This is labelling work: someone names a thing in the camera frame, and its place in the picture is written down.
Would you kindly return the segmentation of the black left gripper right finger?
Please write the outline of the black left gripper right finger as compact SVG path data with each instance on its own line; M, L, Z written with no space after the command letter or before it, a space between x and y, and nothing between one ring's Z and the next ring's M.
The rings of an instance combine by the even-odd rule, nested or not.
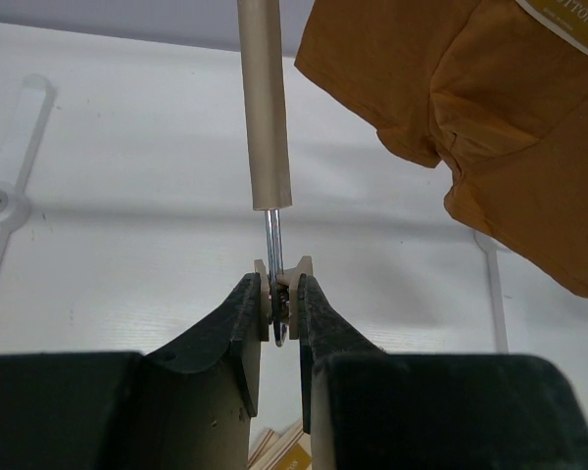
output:
M588 469L564 374L530 354L390 353L299 281L303 429L317 469Z

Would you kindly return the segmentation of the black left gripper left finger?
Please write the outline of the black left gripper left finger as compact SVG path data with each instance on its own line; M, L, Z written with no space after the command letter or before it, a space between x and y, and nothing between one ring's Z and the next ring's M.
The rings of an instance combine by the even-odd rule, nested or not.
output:
M261 284L149 354L0 355L0 469L243 469L258 413Z

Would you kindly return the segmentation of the beige clip hanger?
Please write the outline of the beige clip hanger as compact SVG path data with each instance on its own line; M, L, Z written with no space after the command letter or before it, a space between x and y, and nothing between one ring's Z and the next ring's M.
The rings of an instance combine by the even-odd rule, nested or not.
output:
M280 211L292 206L277 1L237 3L247 148L253 209L265 217L268 251L268 323L278 346L293 323L283 265Z

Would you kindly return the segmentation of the cream beige underwear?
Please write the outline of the cream beige underwear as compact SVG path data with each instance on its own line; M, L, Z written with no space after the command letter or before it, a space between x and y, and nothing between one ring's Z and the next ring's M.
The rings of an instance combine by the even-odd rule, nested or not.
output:
M312 470L311 438L297 420L283 433L266 428L251 446L250 470Z

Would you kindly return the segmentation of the silver and white clothes rack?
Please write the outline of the silver and white clothes rack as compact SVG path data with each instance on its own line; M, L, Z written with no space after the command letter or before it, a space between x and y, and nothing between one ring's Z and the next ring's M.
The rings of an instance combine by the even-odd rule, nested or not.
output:
M150 351L197 323L247 272L268 270L260 214L204 207L207 168L128 168L46 202L0 180L0 353ZM330 304L385 350L509 349L497 254L450 224L335 212L289 218L280 286L300 305L315 278Z

